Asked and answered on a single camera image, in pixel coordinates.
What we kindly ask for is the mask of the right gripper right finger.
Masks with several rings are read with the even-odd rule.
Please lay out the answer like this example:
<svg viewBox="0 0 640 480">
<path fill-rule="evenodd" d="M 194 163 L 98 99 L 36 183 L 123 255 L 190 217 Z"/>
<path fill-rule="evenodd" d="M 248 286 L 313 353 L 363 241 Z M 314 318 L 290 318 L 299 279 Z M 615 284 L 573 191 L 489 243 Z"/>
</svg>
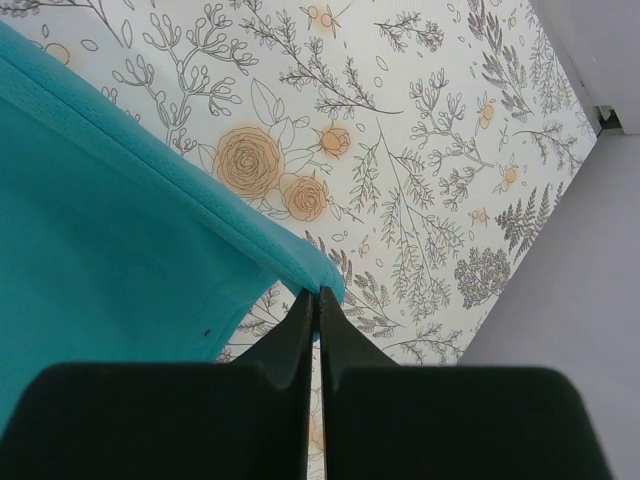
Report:
<svg viewBox="0 0 640 480">
<path fill-rule="evenodd" d="M 541 367 L 402 366 L 318 300 L 331 479 L 608 479 L 582 399 Z"/>
</svg>

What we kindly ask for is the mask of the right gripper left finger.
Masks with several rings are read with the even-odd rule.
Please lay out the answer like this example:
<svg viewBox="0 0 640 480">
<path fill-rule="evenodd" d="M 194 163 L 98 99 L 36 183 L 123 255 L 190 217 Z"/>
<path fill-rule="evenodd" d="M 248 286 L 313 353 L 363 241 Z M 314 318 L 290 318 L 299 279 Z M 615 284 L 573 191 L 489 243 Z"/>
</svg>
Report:
<svg viewBox="0 0 640 480">
<path fill-rule="evenodd" d="M 302 479 L 315 299 L 234 361 L 65 363 L 26 388 L 5 479 Z"/>
</svg>

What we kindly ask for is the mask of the teal t shirt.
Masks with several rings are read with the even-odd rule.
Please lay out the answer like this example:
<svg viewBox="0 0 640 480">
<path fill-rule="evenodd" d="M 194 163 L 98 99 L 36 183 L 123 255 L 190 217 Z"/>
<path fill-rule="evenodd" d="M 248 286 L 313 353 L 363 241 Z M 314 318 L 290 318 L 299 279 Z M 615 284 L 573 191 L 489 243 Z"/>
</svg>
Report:
<svg viewBox="0 0 640 480">
<path fill-rule="evenodd" d="M 318 249 L 1 29 L 1 418 L 66 362 L 212 362 L 275 283 L 345 291 Z"/>
</svg>

